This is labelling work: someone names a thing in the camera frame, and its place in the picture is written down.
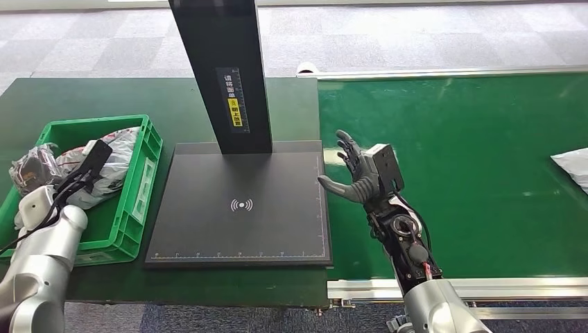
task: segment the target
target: wireless charging symbol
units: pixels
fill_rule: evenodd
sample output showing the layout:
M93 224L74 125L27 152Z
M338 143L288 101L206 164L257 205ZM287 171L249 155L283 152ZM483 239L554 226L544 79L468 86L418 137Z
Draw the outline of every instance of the wireless charging symbol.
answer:
M237 199L233 199L233 201L231 201L231 210L233 212L236 210L247 210L248 212L251 212L252 209L253 209L253 200L251 200L251 199L248 199L244 203L238 202Z

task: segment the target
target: robotic arm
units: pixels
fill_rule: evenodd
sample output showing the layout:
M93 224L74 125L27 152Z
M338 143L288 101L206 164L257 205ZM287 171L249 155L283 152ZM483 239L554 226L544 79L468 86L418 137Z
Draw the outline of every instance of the robotic arm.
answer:
M59 185L46 185L27 194L19 203L24 227L10 267L0 282L0 332L58 333L64 331L63 307L69 274L74 268L84 211L66 200L93 180L112 148L96 141L84 162Z
M482 333L490 330L472 314L431 254L424 220L399 194L404 188L394 151L376 144L362 151L342 130L336 132L338 153L352 175L350 185L319 176L331 193L363 204L371 235L386 250L402 291L410 322L398 323L398 333ZM423 242L422 231L427 242Z

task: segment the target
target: green plastic crate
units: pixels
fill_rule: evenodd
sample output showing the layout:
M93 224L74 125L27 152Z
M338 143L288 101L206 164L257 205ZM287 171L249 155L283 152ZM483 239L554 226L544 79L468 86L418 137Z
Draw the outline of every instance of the green plastic crate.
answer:
M88 227L82 234L76 266L130 262L137 257L163 141L146 115L52 121L37 140L37 145L57 144L61 154L115 130L136 126L141 130L123 189L86 211ZM19 201L20 195L12 187L0 207L0 244L17 238L14 217ZM6 251L0 259L10 259L12 252Z

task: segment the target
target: white package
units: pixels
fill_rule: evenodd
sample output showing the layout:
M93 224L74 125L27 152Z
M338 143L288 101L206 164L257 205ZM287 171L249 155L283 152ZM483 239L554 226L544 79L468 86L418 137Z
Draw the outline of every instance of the white package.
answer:
M132 151L137 141L139 127L126 128L105 135L101 138L110 148L112 153L100 171L98 180L94 183L91 193L86 189L77 191L67 199L70 205L76 205L83 210L88 210L102 201L116 195L123 188ZM57 165L65 175L70 174L86 158L95 140L91 140L84 147L74 148L57 157Z
M588 194L588 148L554 155L551 159L569 173L571 179Z

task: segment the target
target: green table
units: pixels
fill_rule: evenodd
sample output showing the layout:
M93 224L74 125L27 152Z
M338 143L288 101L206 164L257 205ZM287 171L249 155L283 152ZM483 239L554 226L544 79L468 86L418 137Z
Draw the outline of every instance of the green table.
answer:
M313 138L317 133L303 123L316 117L308 113L316 108L315 81L267 81L274 138ZM448 278L492 284L499 278L588 276L588 196L549 158L588 146L588 74L336 79L319 81L318 91L327 173L349 180L334 158L337 128L366 148L390 142L405 178L403 195L429 225L433 253ZM285 102L300 113L281 112ZM191 79L21 79L0 97L0 112L0 169L22 155L50 120L149 114L166 145L146 242L173 144L214 139ZM184 121L172 123L177 117ZM0 190L8 190L5 178ZM130 264L77 268L67 296L324 307L327 278L393 278L361 206L335 196L328 201L333 269L147 272L141 253Z
M318 139L316 80L268 79L273 138ZM164 140L138 258L127 264L73 270L70 300L199 305L326 307L323 268L146 271L145 251L177 142L212 142L214 134L194 79L18 79L0 97L0 170L58 119L148 114ZM10 188L0 177L0 191Z

